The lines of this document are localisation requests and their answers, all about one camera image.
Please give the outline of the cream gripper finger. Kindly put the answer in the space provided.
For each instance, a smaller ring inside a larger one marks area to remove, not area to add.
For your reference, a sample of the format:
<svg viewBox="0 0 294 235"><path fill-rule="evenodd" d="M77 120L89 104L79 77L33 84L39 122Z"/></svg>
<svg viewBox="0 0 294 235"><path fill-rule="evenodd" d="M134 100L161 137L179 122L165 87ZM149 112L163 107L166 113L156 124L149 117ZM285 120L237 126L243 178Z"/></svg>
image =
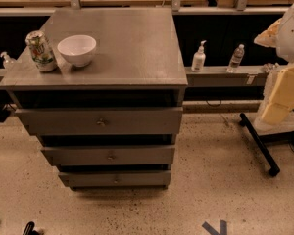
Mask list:
<svg viewBox="0 0 294 235"><path fill-rule="evenodd" d="M281 70L269 95L261 121L268 125L278 125L294 110L294 64Z"/></svg>

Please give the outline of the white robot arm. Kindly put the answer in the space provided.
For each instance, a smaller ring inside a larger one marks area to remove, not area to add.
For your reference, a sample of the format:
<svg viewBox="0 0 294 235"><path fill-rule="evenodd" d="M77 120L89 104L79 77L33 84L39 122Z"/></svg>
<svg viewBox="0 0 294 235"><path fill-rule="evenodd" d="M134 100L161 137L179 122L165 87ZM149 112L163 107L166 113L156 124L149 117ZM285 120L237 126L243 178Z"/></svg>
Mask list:
<svg viewBox="0 0 294 235"><path fill-rule="evenodd" d="M254 42L275 48L277 56L288 62L284 69L269 75L264 101L254 121L258 129L269 130L281 124L294 110L294 3L281 19L259 34Z"/></svg>

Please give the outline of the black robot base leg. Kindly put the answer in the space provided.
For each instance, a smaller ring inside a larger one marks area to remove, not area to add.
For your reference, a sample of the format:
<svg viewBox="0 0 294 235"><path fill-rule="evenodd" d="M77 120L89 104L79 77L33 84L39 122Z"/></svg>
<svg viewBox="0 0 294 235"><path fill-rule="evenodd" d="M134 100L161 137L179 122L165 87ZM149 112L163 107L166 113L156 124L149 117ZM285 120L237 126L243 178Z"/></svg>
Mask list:
<svg viewBox="0 0 294 235"><path fill-rule="evenodd" d="M270 154L270 152L267 149L266 145L263 143L263 141L261 140L261 137L258 135L257 131L253 127L250 120L248 120L246 115L244 113L241 113L239 116L241 118L239 124L242 127L246 127L248 129L248 131L251 134L253 140L256 142L256 144L258 145L258 147L261 150L262 154L264 155L266 161L268 162L268 164L269 164L269 175L271 177L276 177L280 173L280 168L278 167L278 165L275 162L274 158Z"/></svg>

